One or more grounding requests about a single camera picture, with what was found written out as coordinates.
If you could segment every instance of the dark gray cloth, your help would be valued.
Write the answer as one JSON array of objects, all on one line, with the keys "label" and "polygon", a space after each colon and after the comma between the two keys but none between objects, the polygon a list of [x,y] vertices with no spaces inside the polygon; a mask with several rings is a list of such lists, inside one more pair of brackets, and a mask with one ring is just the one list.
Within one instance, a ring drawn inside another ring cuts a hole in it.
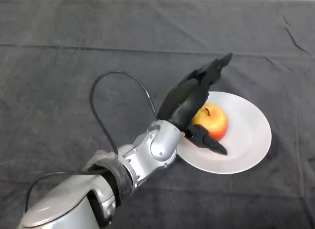
[{"label": "dark gray cloth", "polygon": [[[212,89],[262,110],[273,135],[268,155],[233,175],[178,159],[109,228],[313,228],[314,15],[312,1],[0,0],[0,227],[18,225],[36,177],[81,169],[96,150],[110,151],[88,104],[98,74],[131,72],[159,107],[185,74],[232,51]],[[96,93],[118,146],[154,119],[126,77],[104,79]],[[59,181],[41,182],[31,204]]]}]

